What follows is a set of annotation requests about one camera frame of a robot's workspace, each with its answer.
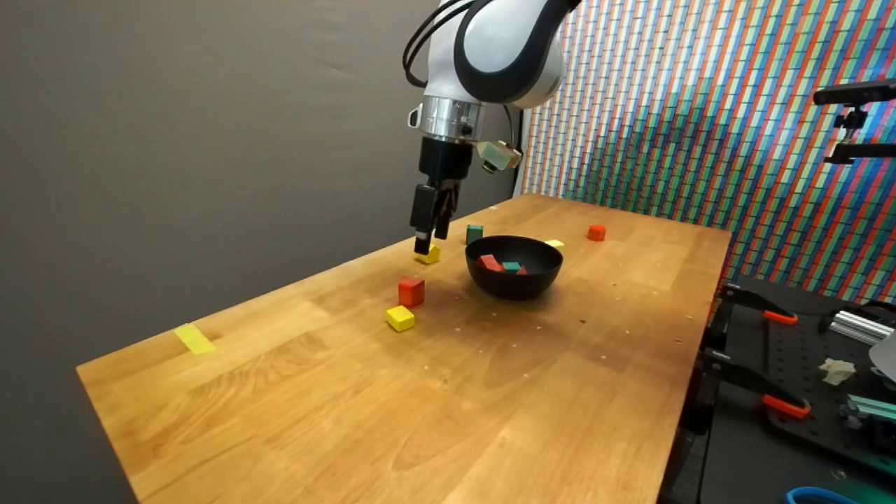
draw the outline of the small cube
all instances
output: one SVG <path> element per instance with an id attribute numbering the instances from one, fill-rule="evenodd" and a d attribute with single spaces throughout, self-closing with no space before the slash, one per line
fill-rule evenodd
<path id="1" fill-rule="evenodd" d="M 608 227 L 604 224 L 590 224 L 588 227 L 588 239 L 604 239 L 608 235 Z"/>
<path id="2" fill-rule="evenodd" d="M 394 307 L 385 309 L 385 323 L 394 333 L 412 329 L 415 326 L 415 309 L 408 309 L 402 305 L 394 305 Z"/>
<path id="3" fill-rule="evenodd" d="M 495 253 L 478 253 L 478 263 L 489 272 L 504 272 Z"/>
<path id="4" fill-rule="evenodd" d="M 429 246 L 429 253 L 418 253 L 418 263 L 434 265 L 439 263 L 443 251 L 439 246 Z"/>
<path id="5" fill-rule="evenodd" d="M 468 242 L 482 237 L 482 227 L 478 224 L 468 224 Z"/>
<path id="6" fill-rule="evenodd" d="M 422 305 L 422 300 L 425 300 L 425 281 L 422 280 L 405 277 L 405 280 L 398 281 L 398 305 L 415 307 L 415 305 Z"/>
<path id="7" fill-rule="evenodd" d="M 506 274 L 523 274 L 527 269 L 517 259 L 502 263 Z"/>

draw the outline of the yellow sticky note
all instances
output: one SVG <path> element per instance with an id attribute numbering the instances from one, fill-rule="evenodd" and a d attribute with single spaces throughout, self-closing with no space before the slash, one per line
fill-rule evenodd
<path id="1" fill-rule="evenodd" d="M 213 353 L 216 343 L 208 342 L 208 336 L 196 326 L 196 323 L 181 323 L 173 329 L 173 336 L 194 353 L 194 354 L 205 354 Z"/>

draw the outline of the black bowl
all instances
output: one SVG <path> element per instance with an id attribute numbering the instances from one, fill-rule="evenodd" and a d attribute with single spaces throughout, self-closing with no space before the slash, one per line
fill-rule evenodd
<path id="1" fill-rule="evenodd" d="M 478 263 L 482 253 L 495 253 L 499 263 L 514 259 L 527 274 L 489 272 Z M 523 235 L 486 235 L 468 242 L 468 272 L 472 281 L 504 300 L 539 295 L 560 274 L 560 265 L 562 253 L 555 246 Z"/>

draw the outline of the red block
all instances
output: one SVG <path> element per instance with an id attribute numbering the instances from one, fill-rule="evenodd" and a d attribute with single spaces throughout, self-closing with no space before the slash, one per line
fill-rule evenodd
<path id="1" fill-rule="evenodd" d="M 398 281 L 398 305 L 415 307 L 425 302 L 425 281 L 405 277 Z"/>
<path id="2" fill-rule="evenodd" d="M 608 235 L 608 227 L 604 224 L 590 224 L 588 227 L 588 239 L 604 239 Z"/>
<path id="3" fill-rule="evenodd" d="M 478 263 L 489 272 L 504 272 L 504 265 L 495 253 L 478 253 Z"/>

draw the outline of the yellow block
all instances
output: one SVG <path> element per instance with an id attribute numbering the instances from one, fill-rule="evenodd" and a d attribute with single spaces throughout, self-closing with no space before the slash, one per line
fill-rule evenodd
<path id="1" fill-rule="evenodd" d="M 415 309 L 394 305 L 385 309 L 385 322 L 391 329 L 402 333 L 402 329 L 415 326 Z"/>
<path id="2" fill-rule="evenodd" d="M 208 342 L 208 336 L 205 336 L 196 323 L 181 323 L 181 326 L 173 329 L 173 336 L 177 336 L 194 354 L 216 353 L 216 343 Z"/>
<path id="3" fill-rule="evenodd" d="M 434 265 L 439 263 L 443 249 L 439 246 L 429 246 L 429 253 L 418 253 L 419 263 Z"/>

